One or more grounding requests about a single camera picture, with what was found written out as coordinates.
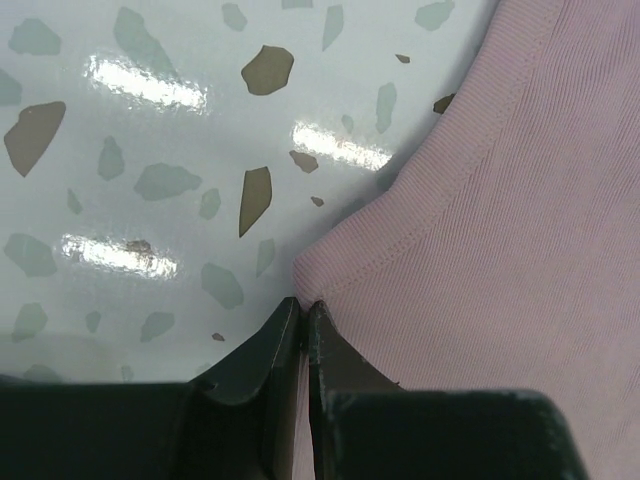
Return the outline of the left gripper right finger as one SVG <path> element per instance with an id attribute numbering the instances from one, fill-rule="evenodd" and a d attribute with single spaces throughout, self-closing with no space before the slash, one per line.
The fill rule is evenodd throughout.
<path id="1" fill-rule="evenodd" d="M 556 405 L 532 390 L 404 390 L 308 316 L 309 423 L 318 479 L 585 479 Z"/>

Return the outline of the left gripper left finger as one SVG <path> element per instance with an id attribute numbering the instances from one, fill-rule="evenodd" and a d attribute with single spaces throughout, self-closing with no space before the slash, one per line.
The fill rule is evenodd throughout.
<path id="1" fill-rule="evenodd" d="M 5 479 L 288 479 L 299 305 L 183 383 L 1 381 Z"/>

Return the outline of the pink tank top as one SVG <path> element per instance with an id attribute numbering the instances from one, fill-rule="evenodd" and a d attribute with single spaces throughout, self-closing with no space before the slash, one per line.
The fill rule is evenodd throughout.
<path id="1" fill-rule="evenodd" d="M 639 475 L 639 5 L 502 1 L 390 189 L 294 262 L 382 373 L 524 388 L 594 479 Z"/>

